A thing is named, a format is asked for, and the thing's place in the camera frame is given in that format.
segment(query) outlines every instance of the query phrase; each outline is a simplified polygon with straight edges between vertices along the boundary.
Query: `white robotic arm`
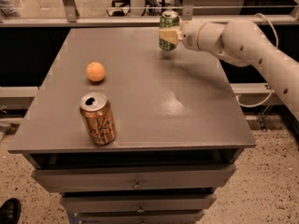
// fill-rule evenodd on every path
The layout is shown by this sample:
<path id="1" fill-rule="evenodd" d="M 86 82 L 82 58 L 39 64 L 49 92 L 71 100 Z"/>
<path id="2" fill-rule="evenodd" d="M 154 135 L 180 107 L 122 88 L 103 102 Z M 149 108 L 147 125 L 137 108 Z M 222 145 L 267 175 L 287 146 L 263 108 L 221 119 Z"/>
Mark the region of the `white robotic arm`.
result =
<path id="1" fill-rule="evenodd" d="M 160 38 L 182 40 L 186 49 L 207 51 L 236 66 L 252 64 L 299 120 L 299 63 L 273 46 L 254 22 L 183 21 L 180 28 L 160 29 Z"/>

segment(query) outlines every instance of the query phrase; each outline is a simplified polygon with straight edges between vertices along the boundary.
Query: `drawer handle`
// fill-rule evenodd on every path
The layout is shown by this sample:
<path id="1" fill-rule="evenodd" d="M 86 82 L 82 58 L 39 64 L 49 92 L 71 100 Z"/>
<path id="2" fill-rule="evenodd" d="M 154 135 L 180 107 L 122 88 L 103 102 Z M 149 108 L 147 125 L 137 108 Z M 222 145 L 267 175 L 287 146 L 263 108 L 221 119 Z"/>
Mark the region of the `drawer handle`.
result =
<path id="1" fill-rule="evenodd" d="M 145 210 L 142 208 L 142 206 L 139 206 L 139 208 L 137 209 L 136 212 L 139 213 L 139 214 L 141 214 L 141 213 L 144 213 Z"/>
<path id="2" fill-rule="evenodd" d="M 136 180 L 136 182 L 132 185 L 132 187 L 135 190 L 142 189 L 142 185 L 139 183 L 138 180 Z"/>

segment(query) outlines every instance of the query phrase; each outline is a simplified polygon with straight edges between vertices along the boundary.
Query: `drawer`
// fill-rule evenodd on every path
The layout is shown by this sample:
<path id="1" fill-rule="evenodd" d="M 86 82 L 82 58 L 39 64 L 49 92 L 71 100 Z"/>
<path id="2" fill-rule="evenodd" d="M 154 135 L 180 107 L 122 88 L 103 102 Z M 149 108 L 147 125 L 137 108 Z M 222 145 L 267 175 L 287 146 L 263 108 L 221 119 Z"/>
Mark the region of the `drawer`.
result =
<path id="1" fill-rule="evenodd" d="M 152 212 L 146 215 L 131 213 L 113 214 L 78 214 L 81 221 L 88 223 L 105 224 L 154 224 L 154 223 L 194 223 L 204 215 L 203 211 L 180 211 L 180 212 Z"/>
<path id="2" fill-rule="evenodd" d="M 164 210 L 202 210 L 208 209 L 216 200 L 212 194 L 176 195 L 135 195 L 98 197 L 67 197 L 61 199 L 61 205 L 70 213 L 109 213 Z"/>
<path id="3" fill-rule="evenodd" d="M 35 170 L 32 177 L 48 192 L 221 187 L 233 164 L 71 170 Z"/>

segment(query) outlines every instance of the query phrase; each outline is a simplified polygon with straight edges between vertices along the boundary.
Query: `dresser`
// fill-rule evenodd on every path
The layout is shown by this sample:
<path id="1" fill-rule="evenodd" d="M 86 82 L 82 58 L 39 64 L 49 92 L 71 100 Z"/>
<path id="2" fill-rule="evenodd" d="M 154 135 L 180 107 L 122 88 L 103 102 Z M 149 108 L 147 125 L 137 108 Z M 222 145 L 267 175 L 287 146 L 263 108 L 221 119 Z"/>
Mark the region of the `dresser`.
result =
<path id="1" fill-rule="evenodd" d="M 72 29 L 8 148 L 61 194 L 70 223 L 193 223 L 255 146 L 220 62 L 182 45 L 160 50 L 158 29 Z M 87 79 L 91 62 L 105 67 L 102 82 Z M 95 91 L 116 126 L 103 147 L 79 113 Z"/>

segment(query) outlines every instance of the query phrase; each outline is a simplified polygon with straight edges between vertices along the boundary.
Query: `speckled floor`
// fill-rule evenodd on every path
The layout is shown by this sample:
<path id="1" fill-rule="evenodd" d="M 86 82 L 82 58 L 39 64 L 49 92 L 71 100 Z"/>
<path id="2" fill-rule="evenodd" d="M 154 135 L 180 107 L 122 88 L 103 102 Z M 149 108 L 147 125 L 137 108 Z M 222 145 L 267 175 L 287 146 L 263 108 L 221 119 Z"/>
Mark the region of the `speckled floor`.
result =
<path id="1" fill-rule="evenodd" d="M 269 116 L 263 132 L 254 116 L 247 116 L 256 148 L 246 149 L 217 201 L 197 224 L 299 224 L 299 146 L 280 115 Z M 48 194 L 31 177 L 33 170 L 21 155 L 7 153 L 13 135 L 0 142 L 0 204 L 21 200 L 19 224 L 66 224 L 59 196 Z"/>

